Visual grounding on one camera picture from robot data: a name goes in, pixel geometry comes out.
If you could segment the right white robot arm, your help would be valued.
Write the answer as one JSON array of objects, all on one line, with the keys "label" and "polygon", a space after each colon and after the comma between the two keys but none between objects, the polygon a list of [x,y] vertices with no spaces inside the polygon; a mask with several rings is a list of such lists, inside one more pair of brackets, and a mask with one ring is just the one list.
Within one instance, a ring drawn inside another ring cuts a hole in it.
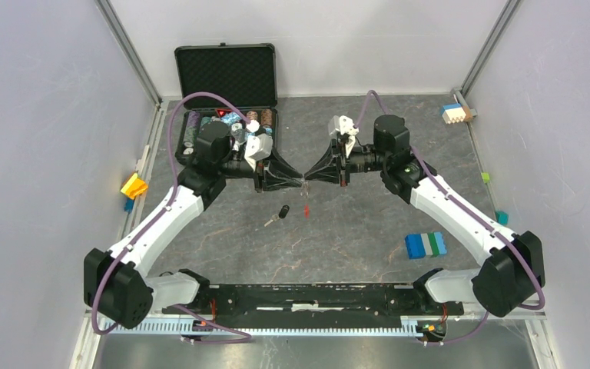
[{"label": "right white robot arm", "polygon": [[431,314],[446,302],[478,303],[491,315],[505,317],[516,308],[545,307],[539,237],[507,228],[460,196],[411,146],[403,118],[379,116],[370,145],[359,146],[358,127],[345,115],[333,116],[328,131],[330,145],[306,180],[344,187],[352,174],[377,171],[390,193],[429,215],[477,263],[477,269],[439,269],[421,277],[421,288],[413,292],[418,311]]}]

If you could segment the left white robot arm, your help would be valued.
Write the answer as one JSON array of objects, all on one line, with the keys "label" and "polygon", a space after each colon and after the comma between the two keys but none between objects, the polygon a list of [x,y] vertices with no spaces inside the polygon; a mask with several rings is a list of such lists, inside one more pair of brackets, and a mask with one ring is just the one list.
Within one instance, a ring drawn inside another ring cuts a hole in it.
[{"label": "left white robot arm", "polygon": [[194,144],[192,164],[182,170],[160,204],[127,236],[106,251],[97,248],[84,259],[84,300],[91,307],[96,334],[99,315],[116,326],[132,329],[152,311],[184,305],[201,313],[210,305],[210,292],[182,272],[148,277],[163,250],[191,221],[206,211],[226,186],[233,151],[230,127],[221,121],[205,125]]}]

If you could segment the black-headed silver key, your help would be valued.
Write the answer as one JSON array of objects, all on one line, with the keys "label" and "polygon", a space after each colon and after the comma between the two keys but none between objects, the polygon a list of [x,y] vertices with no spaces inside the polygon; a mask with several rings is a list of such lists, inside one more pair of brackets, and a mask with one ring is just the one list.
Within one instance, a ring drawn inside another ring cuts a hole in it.
[{"label": "black-headed silver key", "polygon": [[285,204],[281,207],[281,209],[276,213],[273,214],[270,219],[264,224],[265,227],[269,226],[270,224],[274,223],[275,221],[279,221],[280,219],[284,219],[290,211],[290,206]]}]

